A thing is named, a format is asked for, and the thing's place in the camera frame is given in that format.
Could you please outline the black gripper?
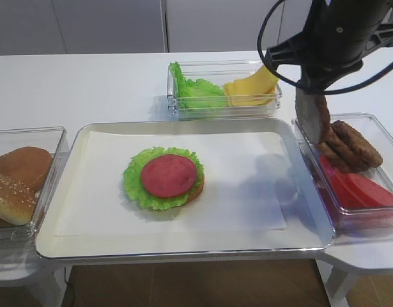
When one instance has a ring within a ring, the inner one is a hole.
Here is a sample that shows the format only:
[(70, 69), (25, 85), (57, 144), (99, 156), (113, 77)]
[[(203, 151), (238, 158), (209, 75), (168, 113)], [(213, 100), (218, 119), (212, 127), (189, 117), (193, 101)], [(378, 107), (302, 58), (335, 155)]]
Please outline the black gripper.
[(304, 28), (265, 52), (266, 68), (296, 87), (295, 111), (306, 138), (320, 140), (320, 95), (360, 90), (393, 70), (393, 62), (367, 80), (338, 90), (336, 81), (359, 71), (363, 58), (393, 44), (393, 1), (313, 1)]

